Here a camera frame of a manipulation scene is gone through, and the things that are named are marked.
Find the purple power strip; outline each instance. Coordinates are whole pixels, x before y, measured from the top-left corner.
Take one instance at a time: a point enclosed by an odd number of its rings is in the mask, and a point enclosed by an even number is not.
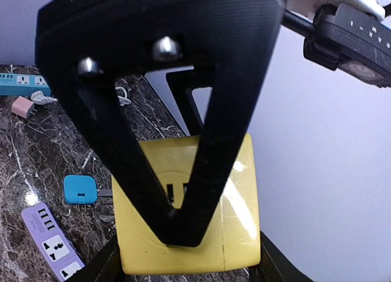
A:
[[[60,281],[84,267],[47,205],[40,203],[22,211],[22,218],[41,254]]]

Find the marble surface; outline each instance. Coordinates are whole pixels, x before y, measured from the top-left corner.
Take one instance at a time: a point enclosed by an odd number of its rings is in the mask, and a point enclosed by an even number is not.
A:
[[[38,74],[34,67],[0,66],[0,73]],[[167,109],[141,76],[120,79],[132,105],[123,111],[139,140],[183,136]],[[99,189],[111,186],[110,173],[89,148],[59,104],[36,106],[28,120],[11,114],[15,97],[0,97],[0,281],[57,281],[21,218],[21,211],[39,202],[50,208],[82,260],[94,255],[115,234],[107,200],[81,207],[64,202],[63,178],[91,175]],[[246,269],[189,276],[128,277],[128,281],[248,281]]]

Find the silver bolt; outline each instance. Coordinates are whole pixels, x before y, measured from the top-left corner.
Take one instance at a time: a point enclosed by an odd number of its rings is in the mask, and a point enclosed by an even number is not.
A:
[[[92,58],[87,57],[79,61],[78,74],[84,77],[94,77],[103,74],[103,70],[100,69],[98,62]]]
[[[171,62],[183,56],[179,42],[170,37],[164,37],[153,44],[152,57],[154,61]]]

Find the blue power strip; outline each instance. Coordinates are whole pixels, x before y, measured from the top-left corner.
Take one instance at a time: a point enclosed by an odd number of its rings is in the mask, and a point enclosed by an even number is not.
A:
[[[0,73],[0,96],[31,96],[36,91],[42,91],[45,96],[51,95],[51,90],[43,77]]]

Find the yellow plastic object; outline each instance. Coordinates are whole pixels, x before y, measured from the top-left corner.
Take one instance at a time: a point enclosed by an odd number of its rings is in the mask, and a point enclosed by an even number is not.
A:
[[[141,142],[167,193],[173,184],[174,207],[180,208],[199,137]],[[129,275],[222,272],[260,262],[257,181],[250,135],[243,141],[219,206],[199,247],[168,247],[144,222],[115,179],[115,223],[122,268]]]

